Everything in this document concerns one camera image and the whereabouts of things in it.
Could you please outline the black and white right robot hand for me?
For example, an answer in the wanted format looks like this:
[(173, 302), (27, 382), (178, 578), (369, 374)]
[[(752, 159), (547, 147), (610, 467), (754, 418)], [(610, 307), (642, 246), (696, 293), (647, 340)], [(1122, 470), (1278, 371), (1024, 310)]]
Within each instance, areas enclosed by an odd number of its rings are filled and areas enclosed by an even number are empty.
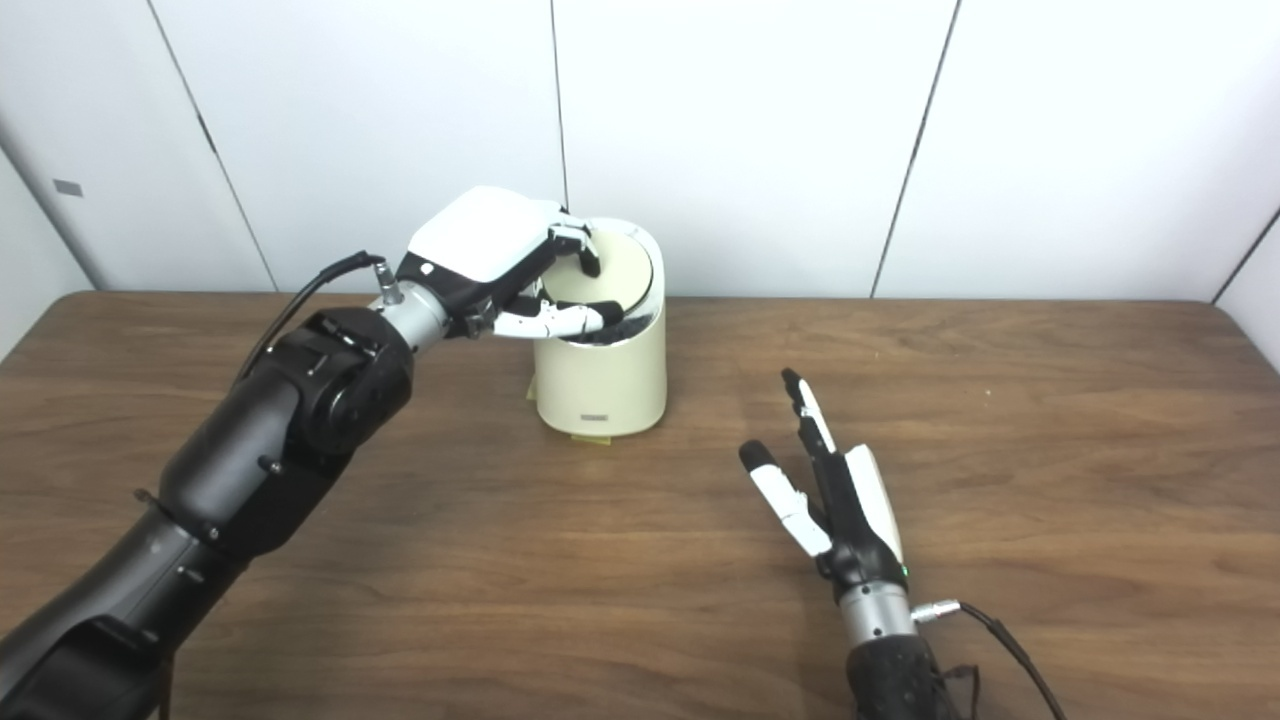
[(739, 448), (739, 460), (751, 483), (782, 528), (815, 560), (836, 598), (874, 583), (908, 591), (901, 551), (870, 521), (869, 498), (855, 482), (852, 451), (840, 451), (809, 383), (788, 366), (781, 378), (797, 418), (797, 438), (809, 459), (820, 505), (813, 505), (758, 439)]

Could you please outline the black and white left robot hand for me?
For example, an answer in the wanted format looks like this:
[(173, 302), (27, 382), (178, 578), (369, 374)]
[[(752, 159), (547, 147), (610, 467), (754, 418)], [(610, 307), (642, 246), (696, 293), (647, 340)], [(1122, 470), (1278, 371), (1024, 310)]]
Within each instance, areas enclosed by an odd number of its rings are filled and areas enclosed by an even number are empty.
[(589, 222), (554, 201), (477, 186), (420, 227), (396, 270), (402, 300), (381, 302), (415, 348), (483, 334), (521, 340), (577, 337), (620, 324), (616, 301), (557, 301), (543, 275), (561, 258), (602, 273)]

